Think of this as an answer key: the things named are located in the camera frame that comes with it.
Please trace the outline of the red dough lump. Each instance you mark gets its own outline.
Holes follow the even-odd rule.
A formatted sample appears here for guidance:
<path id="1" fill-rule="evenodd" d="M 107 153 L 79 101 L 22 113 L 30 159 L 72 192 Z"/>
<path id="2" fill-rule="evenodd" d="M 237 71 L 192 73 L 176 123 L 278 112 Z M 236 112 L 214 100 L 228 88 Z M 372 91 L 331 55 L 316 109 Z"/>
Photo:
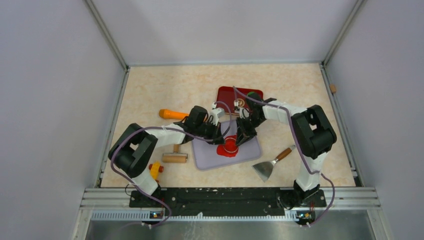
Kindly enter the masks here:
<path id="1" fill-rule="evenodd" d="M 234 138 L 235 140 L 236 140 L 236 138 L 237 138 L 237 136 L 236 135 L 230 135 L 230 136 L 227 136 L 226 138 L 225 138 L 225 140 L 226 139 L 228 139 L 228 138 Z M 232 158 L 232 157 L 235 157 L 236 155 L 227 155 L 227 154 L 225 154 L 224 153 L 224 149 L 223 149 L 223 144 L 222 145 L 218 145 L 218 147 L 217 147 L 217 149 L 216 149 L 216 153 L 219 155 L 219 156 L 223 156 L 223 157 L 227 157 L 227 158 Z"/>

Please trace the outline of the lavender plastic tray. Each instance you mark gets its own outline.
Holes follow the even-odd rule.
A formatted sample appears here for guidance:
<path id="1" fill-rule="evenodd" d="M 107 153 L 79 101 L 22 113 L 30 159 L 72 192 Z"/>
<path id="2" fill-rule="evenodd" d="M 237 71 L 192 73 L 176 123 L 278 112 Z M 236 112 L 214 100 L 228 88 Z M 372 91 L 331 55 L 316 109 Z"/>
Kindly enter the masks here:
<path id="1" fill-rule="evenodd" d="M 228 127 L 230 127 L 230 129 L 225 135 L 225 138 L 227 136 L 237 135 L 237 125 L 235 121 L 225 121 L 221 124 L 223 132 Z M 194 139 L 191 143 L 195 166 L 201 171 L 253 161 L 262 156 L 262 149 L 256 137 L 239 146 L 238 153 L 235 157 L 224 157 L 218 155 L 218 145 L 212 145 L 198 139 Z"/>

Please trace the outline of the wooden dough roller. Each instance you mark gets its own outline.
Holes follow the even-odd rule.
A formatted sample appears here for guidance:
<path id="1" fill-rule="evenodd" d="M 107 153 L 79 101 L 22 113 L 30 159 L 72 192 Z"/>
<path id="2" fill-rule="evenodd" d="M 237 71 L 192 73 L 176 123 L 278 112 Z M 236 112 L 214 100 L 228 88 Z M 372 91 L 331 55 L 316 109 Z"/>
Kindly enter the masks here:
<path id="1" fill-rule="evenodd" d="M 185 152 L 181 152 L 181 146 L 179 144 L 175 144 L 173 146 L 172 152 L 166 152 L 162 154 L 161 161 L 163 163 L 171 163 L 171 164 L 185 164 L 188 160 L 188 154 Z"/>

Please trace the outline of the dark red lacquer tray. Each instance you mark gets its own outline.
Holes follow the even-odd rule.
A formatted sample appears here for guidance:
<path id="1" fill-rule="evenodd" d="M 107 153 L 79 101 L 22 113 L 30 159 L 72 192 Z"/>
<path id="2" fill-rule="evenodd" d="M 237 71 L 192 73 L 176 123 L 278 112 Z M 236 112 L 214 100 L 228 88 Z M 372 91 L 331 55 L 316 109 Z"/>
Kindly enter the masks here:
<path id="1" fill-rule="evenodd" d="M 239 93 L 236 93 L 235 95 L 235 92 L 231 86 L 221 86 L 218 88 L 216 101 L 226 103 L 229 106 L 230 111 L 228 111 L 228 109 L 222 103 L 218 103 L 217 107 L 223 108 L 227 114 L 238 115 L 234 113 L 234 100 L 237 98 L 243 99 L 245 101 L 245 98 Z"/>

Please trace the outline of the metal ring cutter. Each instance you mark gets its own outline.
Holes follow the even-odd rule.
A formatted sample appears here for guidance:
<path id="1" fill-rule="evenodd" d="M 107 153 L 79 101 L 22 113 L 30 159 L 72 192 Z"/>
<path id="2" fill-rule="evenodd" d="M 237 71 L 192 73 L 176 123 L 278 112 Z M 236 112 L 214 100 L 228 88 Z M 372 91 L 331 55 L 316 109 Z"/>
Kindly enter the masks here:
<path id="1" fill-rule="evenodd" d="M 239 147 L 236 145 L 236 140 L 234 138 L 227 138 L 225 144 L 223 145 L 223 151 L 225 154 L 234 156 L 238 153 Z"/>

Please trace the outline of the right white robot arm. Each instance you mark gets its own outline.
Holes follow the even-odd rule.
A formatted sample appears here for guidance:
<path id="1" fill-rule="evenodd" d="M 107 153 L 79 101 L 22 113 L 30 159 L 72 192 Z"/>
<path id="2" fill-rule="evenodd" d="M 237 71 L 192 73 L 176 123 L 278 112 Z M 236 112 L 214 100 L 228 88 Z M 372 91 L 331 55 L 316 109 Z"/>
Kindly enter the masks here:
<path id="1" fill-rule="evenodd" d="M 240 146 L 257 135 L 256 128 L 266 120 L 287 124 L 302 160 L 294 181 L 293 200 L 307 206 L 320 188 L 320 175 L 324 159 L 337 141 L 337 135 L 319 105 L 299 107 L 280 102 L 275 98 L 262 99 L 256 92 L 245 95 L 249 115 L 236 119 L 236 145 Z"/>

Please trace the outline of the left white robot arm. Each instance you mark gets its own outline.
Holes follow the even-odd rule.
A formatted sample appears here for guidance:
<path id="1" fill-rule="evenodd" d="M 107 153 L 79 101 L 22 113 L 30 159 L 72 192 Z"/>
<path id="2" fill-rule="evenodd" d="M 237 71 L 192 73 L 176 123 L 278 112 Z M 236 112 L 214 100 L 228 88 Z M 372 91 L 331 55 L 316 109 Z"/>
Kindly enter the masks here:
<path id="1" fill-rule="evenodd" d="M 141 200 L 147 206 L 154 207 L 161 198 L 157 191 L 159 184 L 148 167 L 154 150 L 192 140 L 222 145 L 225 139 L 220 118 L 224 115 L 225 110 L 221 107 L 207 111 L 196 105 L 183 120 L 166 126 L 142 127 L 132 123 L 109 150 L 110 167 L 142 192 Z"/>

